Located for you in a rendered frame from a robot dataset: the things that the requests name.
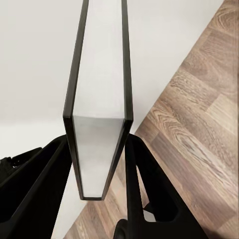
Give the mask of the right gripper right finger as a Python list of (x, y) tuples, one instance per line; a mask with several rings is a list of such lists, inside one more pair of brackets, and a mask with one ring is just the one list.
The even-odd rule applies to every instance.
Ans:
[[(124, 149), (128, 239), (209, 239), (144, 141), (129, 133)], [(144, 219), (136, 166), (155, 222)]]

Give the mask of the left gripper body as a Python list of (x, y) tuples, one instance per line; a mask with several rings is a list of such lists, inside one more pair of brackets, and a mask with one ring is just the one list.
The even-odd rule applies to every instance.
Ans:
[(10, 169), (14, 168), (10, 162), (6, 165), (7, 157), (0, 160), (0, 184), (9, 178)]

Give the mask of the hardback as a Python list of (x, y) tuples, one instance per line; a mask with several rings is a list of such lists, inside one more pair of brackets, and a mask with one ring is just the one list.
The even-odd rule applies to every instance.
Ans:
[(134, 122), (127, 0), (83, 0), (62, 117), (80, 200), (103, 201)]

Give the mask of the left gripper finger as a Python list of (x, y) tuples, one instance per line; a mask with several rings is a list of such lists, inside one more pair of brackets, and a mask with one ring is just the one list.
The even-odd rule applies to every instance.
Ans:
[(23, 164), (17, 166), (17, 167), (14, 167), (12, 169), (10, 169), (10, 173), (9, 173), (9, 176), (11, 176), (13, 173), (15, 173), (20, 167), (22, 167)]
[(33, 157), (34, 155), (36, 155), (40, 150), (42, 149), (42, 147), (30, 150), (28, 152), (25, 152), (23, 154), (17, 155), (15, 157), (8, 157), (6, 160), (6, 165), (8, 162), (10, 162), (12, 164), (12, 166), (17, 167), (21, 164), (24, 164), (26, 162), (28, 162), (30, 160), (31, 157)]

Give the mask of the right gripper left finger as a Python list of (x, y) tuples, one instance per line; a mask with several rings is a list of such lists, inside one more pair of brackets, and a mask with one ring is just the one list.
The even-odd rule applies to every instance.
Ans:
[(71, 166), (65, 134), (0, 184), (0, 239), (51, 239)]

